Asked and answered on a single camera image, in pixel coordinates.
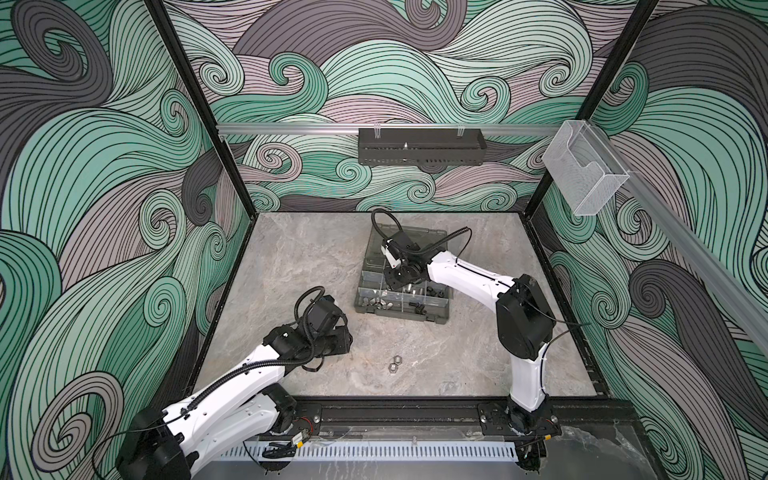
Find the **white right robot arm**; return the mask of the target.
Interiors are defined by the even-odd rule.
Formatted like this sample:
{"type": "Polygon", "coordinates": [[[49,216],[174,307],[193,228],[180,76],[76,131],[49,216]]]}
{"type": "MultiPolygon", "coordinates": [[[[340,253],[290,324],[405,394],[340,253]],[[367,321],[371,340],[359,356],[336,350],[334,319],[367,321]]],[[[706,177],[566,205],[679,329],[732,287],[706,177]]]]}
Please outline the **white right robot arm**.
{"type": "Polygon", "coordinates": [[[381,249],[387,262],[385,281],[391,290],[431,281],[478,301],[496,318],[497,338],[510,354],[512,380],[509,399],[514,407],[532,414],[546,398],[545,357],[554,340],[557,319],[539,285],[527,275],[497,274],[459,259],[449,251],[434,254],[391,253],[381,249]]]}

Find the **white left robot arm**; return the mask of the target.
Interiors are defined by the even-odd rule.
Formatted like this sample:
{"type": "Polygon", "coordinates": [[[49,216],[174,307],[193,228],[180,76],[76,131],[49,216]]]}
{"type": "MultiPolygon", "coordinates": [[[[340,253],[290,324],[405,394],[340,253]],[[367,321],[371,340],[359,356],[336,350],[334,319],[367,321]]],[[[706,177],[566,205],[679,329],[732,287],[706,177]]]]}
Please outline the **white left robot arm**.
{"type": "Polygon", "coordinates": [[[191,396],[137,414],[115,460],[122,479],[191,479],[246,439],[293,422],[295,402],[281,386],[294,368],[345,354],[352,336],[345,315],[313,328],[302,321],[272,329],[246,358],[191,396]]]}

